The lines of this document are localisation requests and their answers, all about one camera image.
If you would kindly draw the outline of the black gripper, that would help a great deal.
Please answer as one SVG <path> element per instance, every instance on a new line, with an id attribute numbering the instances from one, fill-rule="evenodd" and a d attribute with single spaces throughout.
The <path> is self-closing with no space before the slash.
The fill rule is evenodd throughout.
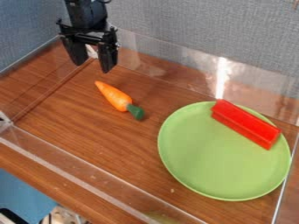
<path id="1" fill-rule="evenodd" d="M 80 66 L 89 58 L 85 45 L 97 45 L 97 59 L 101 71 L 107 74 L 117 64 L 117 28 L 105 22 L 96 28 L 78 28 L 58 19 L 60 40 L 69 58 Z"/>

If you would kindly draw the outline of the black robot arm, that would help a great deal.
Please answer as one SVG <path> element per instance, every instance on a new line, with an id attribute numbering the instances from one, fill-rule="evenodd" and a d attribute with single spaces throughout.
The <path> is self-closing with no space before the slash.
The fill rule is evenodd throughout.
<path id="1" fill-rule="evenodd" d="M 101 72 L 117 64 L 117 28 L 108 22 L 107 4 L 112 0 L 64 0 L 70 25 L 57 20 L 60 40 L 76 66 L 88 60 L 86 45 L 97 47 Z"/>

